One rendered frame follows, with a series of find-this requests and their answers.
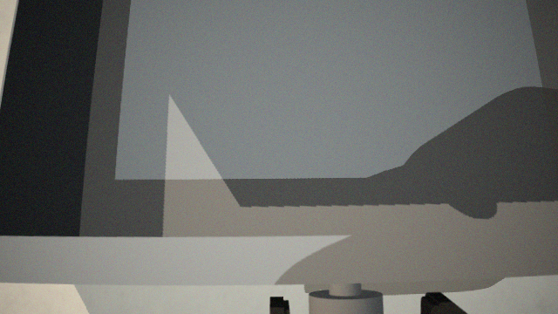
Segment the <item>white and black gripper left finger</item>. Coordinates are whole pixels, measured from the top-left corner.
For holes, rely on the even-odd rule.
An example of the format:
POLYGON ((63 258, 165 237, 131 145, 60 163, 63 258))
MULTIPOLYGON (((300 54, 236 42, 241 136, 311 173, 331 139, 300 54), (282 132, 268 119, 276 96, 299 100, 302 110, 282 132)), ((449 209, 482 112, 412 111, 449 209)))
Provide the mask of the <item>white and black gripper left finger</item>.
POLYGON ((289 300, 283 300, 283 297, 270 297, 269 314, 290 314, 289 300))

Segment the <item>grey drawer cabinet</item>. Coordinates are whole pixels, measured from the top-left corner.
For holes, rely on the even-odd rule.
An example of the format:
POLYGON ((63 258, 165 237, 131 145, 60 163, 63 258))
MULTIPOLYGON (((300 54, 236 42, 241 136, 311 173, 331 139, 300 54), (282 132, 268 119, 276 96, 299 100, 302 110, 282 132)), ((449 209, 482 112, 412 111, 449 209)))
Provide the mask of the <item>grey drawer cabinet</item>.
POLYGON ((553 275, 558 0, 17 0, 0 283, 553 275))

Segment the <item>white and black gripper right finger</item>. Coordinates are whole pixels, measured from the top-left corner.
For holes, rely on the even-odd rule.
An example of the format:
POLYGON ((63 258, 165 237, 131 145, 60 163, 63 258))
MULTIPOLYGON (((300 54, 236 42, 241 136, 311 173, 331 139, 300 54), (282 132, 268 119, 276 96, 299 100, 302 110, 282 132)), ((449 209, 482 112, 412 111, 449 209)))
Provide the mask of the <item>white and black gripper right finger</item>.
POLYGON ((421 297, 420 314, 467 314, 441 292, 427 292, 421 297))

